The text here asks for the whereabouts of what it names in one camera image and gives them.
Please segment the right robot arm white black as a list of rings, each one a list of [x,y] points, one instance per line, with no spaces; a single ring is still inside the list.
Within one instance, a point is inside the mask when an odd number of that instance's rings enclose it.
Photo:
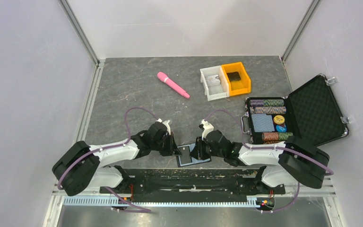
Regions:
[[[254,187],[260,193],[288,183],[320,189],[325,176],[334,173],[328,167],[330,156],[297,136],[275,144],[253,145],[231,142],[215,130],[205,137],[197,137],[190,156],[195,159],[220,157],[231,166],[260,165],[261,176],[254,180]]]

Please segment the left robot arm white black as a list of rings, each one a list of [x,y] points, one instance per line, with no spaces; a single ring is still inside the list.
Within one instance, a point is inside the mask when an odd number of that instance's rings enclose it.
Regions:
[[[157,120],[148,130],[142,130],[121,142],[87,145],[81,140],[53,165],[52,173],[58,180],[59,190],[68,196],[80,194],[91,187],[110,187],[125,192],[130,181],[120,167],[112,164],[134,160],[157,151],[163,157],[180,156],[169,120]]]

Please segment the black leather card holder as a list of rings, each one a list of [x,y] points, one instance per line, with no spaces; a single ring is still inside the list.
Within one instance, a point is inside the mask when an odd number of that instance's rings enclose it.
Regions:
[[[190,151],[191,151],[191,150],[194,148],[194,146],[195,146],[195,144],[193,144],[193,143],[191,143],[191,144],[186,144],[186,145],[189,145],[189,147],[190,147]],[[179,164],[179,156],[177,156],[177,158],[176,158],[177,166],[178,166],[178,167],[187,167],[187,166],[192,166],[192,165],[198,165],[198,164],[208,163],[208,162],[211,162],[211,161],[212,161],[212,159],[211,159],[211,158],[206,159],[206,160],[197,160],[197,159],[194,159],[194,158],[192,158],[192,157],[191,157],[191,159],[192,159],[192,163],[190,163],[189,165],[186,165],[186,166],[180,166],[180,164]]]

